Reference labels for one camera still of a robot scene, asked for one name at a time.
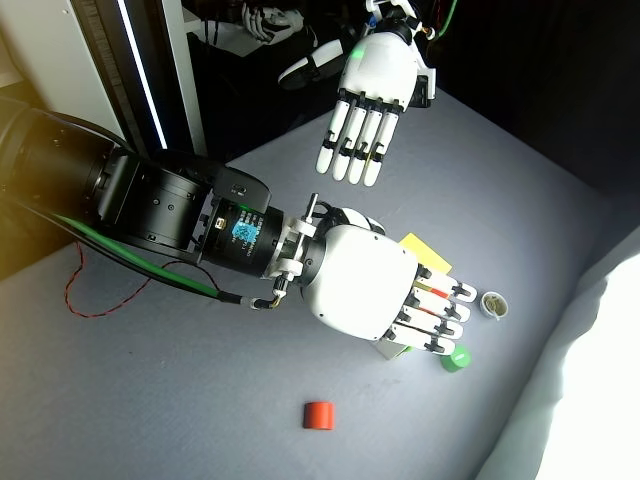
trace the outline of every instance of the robotic hand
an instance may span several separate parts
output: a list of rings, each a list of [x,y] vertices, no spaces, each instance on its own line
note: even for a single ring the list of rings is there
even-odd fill
[[[242,5],[242,23],[253,37],[265,45],[275,45],[302,30],[304,18],[298,10]]]
[[[381,3],[387,2],[366,2],[372,20],[347,60],[316,163],[319,173],[333,163],[335,180],[348,171],[350,183],[363,177],[366,186],[378,178],[398,116],[409,106],[419,76],[427,80],[427,99],[435,98],[435,69],[426,66],[413,41],[422,31],[417,12],[406,0],[390,0],[394,7],[382,18]]]
[[[443,355],[469,319],[451,299],[473,301],[472,287],[420,265],[379,223],[318,194],[296,218],[269,205],[259,180],[214,161],[170,150],[145,159],[96,125],[14,100],[0,98],[0,111],[0,201],[149,278],[257,310],[276,308],[295,285],[336,330]],[[273,280],[273,299],[159,275],[113,239]]]

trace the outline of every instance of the white curtain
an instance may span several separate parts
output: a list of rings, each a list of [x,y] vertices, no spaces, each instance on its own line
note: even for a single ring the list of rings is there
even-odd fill
[[[640,228],[583,275],[477,480],[640,479]]]

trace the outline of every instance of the white robotic hand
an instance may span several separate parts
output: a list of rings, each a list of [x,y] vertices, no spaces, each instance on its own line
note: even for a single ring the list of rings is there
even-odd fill
[[[357,184],[362,178],[372,186],[419,75],[428,79],[427,98],[435,97],[435,69],[426,66],[413,41],[422,24],[407,15],[414,22],[392,19],[383,25],[386,31],[365,36],[351,51],[318,155],[319,173],[326,173],[333,163],[335,180],[347,176]]]
[[[256,40],[275,45],[302,30],[304,17],[298,10],[283,12],[271,7],[249,7],[244,3],[242,23]]]
[[[311,312],[355,337],[450,355],[470,316],[457,302],[472,302],[476,290],[419,264],[371,219],[333,210],[343,220],[332,220],[328,229],[318,226],[326,245],[322,266],[302,290]]]

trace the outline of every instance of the yellow sticky note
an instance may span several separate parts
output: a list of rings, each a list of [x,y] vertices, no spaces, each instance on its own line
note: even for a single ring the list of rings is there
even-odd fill
[[[404,237],[400,245],[415,253],[418,261],[425,267],[442,273],[449,273],[451,271],[451,265],[413,233],[409,233]]]

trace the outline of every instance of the green bottle cap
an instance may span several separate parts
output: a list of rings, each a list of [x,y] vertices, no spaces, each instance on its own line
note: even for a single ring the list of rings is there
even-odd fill
[[[440,357],[442,366],[449,372],[457,372],[471,363],[471,352],[462,345],[456,345],[451,355],[442,355]]]

